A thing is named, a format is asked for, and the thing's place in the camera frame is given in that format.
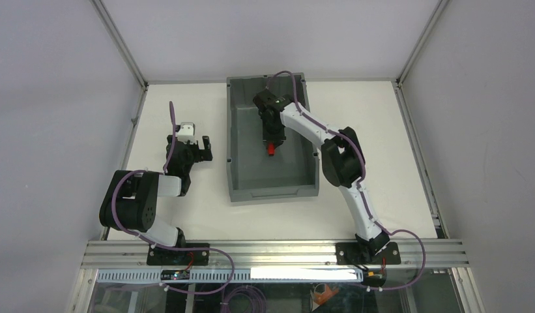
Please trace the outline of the red handled screwdriver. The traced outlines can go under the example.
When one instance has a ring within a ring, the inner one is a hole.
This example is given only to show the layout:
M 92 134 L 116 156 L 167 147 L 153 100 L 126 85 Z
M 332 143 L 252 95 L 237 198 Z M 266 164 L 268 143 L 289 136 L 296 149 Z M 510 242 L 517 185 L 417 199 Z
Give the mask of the red handled screwdriver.
M 267 145 L 267 152 L 268 152 L 268 156 L 270 157 L 273 157 L 274 154 L 275 154 L 275 145 L 273 142 L 269 142 L 268 145 Z

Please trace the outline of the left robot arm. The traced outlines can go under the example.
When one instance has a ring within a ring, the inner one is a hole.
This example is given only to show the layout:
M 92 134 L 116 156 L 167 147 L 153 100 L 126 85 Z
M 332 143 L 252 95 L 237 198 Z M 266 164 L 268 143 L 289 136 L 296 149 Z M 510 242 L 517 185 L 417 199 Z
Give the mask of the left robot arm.
M 167 170 L 117 170 L 113 174 L 99 210 L 102 226 L 123 231 L 154 247 L 186 248 L 184 232 L 157 217 L 161 197 L 183 197 L 192 183 L 190 172 L 195 163 L 213 159 L 210 138 L 196 140 L 167 137 Z

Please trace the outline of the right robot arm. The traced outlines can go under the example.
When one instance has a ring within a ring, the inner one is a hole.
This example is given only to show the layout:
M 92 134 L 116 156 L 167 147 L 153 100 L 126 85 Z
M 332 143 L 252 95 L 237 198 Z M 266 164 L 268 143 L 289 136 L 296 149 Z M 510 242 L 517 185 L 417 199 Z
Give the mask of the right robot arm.
M 307 139 L 321 152 L 321 167 L 325 179 L 339 188 L 355 225 L 356 252 L 353 257 L 371 261 L 390 242 L 387 231 L 379 224 L 377 215 L 369 208 L 363 181 L 366 163 L 356 132 L 351 127 L 336 129 L 317 120 L 300 102 L 289 96 L 277 97 L 264 89 L 253 98 L 258 109 L 263 141 L 269 156 L 274 156 L 291 129 Z

